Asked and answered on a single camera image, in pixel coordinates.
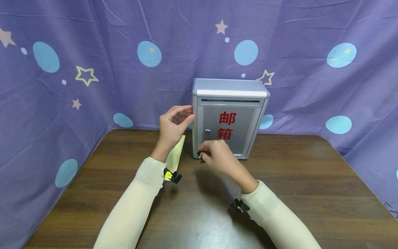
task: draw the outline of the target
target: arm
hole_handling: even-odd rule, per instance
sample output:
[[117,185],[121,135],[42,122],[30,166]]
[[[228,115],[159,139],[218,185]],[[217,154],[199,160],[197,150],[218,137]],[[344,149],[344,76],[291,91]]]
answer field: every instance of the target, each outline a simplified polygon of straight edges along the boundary
[[163,187],[166,164],[151,157],[139,167],[103,225],[94,249],[135,248],[155,196]]
[[164,162],[195,119],[191,113],[191,106],[174,106],[159,118],[160,136],[156,148],[151,157],[142,162],[134,180],[109,214],[94,249],[136,247],[153,200],[163,187]]
[[231,177],[242,189],[248,214],[261,226],[278,249],[319,249],[303,222],[262,182],[236,159],[223,140],[205,141],[202,159],[215,171]]
[[278,249],[320,249],[304,223],[262,182],[249,172],[236,180],[243,191],[242,200],[248,214],[261,226]]

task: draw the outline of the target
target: cream sleeve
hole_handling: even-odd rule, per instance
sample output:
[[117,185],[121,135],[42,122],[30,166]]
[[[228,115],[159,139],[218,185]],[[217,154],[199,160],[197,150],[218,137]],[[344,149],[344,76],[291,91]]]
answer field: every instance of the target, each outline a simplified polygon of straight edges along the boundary
[[153,200],[163,187],[166,164],[146,158],[99,232],[94,249],[135,248]]
[[319,249],[303,222],[262,182],[250,194],[242,194],[248,214],[261,226],[278,249]]

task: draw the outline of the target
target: left hand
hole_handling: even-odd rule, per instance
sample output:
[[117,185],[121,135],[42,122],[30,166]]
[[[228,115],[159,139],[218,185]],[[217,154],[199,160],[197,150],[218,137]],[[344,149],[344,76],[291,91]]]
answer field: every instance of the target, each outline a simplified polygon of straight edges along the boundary
[[151,158],[165,162],[170,151],[180,141],[188,126],[195,120],[192,106],[173,106],[159,118],[159,141]]

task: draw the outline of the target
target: mailbox door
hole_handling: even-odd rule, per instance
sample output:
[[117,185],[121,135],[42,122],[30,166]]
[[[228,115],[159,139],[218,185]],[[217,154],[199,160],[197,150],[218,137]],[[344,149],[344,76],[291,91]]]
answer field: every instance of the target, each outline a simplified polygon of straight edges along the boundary
[[262,108],[262,100],[198,99],[198,145],[202,141],[223,139],[239,157],[246,155],[252,141],[253,126]]

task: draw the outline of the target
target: wrist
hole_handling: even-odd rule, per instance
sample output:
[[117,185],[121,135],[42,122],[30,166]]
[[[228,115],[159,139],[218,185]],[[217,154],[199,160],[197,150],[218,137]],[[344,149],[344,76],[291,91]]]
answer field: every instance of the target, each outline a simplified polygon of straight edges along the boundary
[[244,194],[250,194],[258,187],[258,181],[242,164],[233,172],[231,178],[239,185]]
[[170,151],[171,149],[158,142],[150,157],[164,163],[166,162],[167,156],[169,155]]

